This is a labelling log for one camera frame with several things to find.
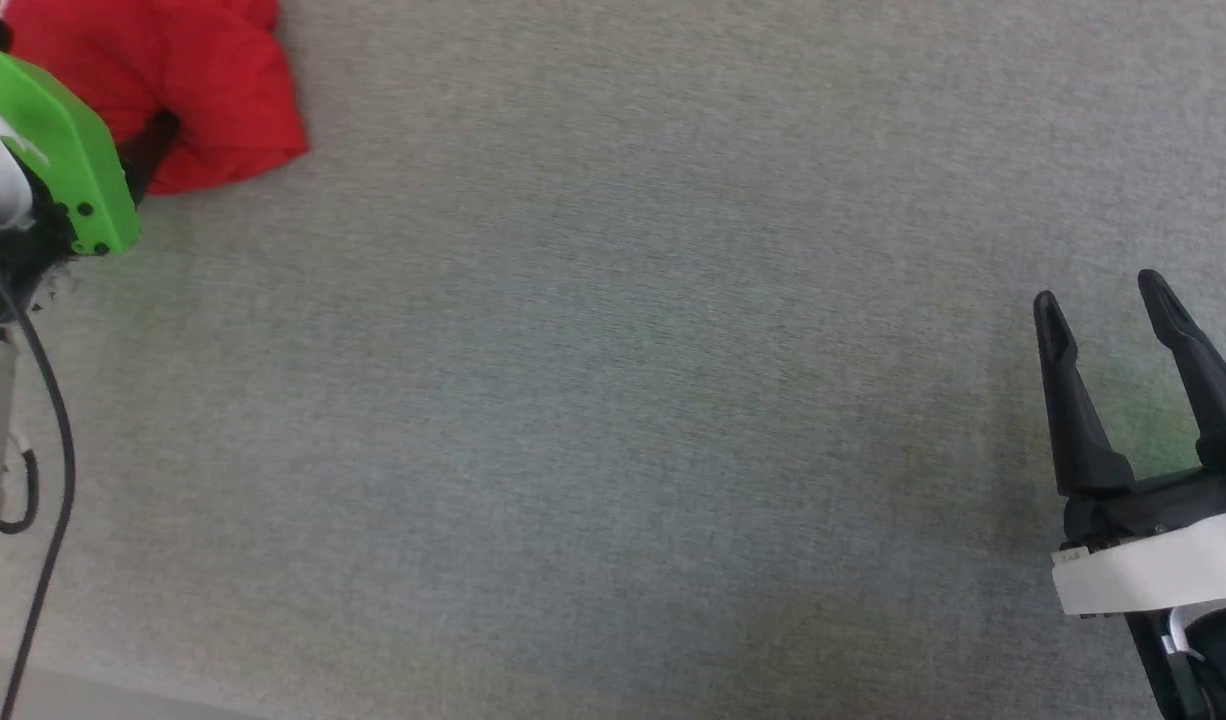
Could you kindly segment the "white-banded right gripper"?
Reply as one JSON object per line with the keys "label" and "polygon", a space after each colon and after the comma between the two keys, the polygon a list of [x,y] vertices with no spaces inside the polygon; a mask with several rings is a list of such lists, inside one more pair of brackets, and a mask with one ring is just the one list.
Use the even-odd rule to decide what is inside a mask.
{"label": "white-banded right gripper", "polygon": [[1226,719],[1226,361],[1162,274],[1140,270],[1138,288],[1175,357],[1203,469],[1135,482],[1078,370],[1056,293],[1038,292],[1035,342],[1065,497],[1052,578],[1065,615],[1125,621],[1162,718]]}

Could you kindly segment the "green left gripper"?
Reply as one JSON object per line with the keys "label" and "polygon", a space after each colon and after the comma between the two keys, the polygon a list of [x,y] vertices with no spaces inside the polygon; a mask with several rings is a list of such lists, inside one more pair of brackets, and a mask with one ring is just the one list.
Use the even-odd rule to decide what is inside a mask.
{"label": "green left gripper", "polygon": [[121,255],[180,128],[156,110],[123,141],[47,70],[11,56],[0,18],[0,281],[18,304],[77,258]]}

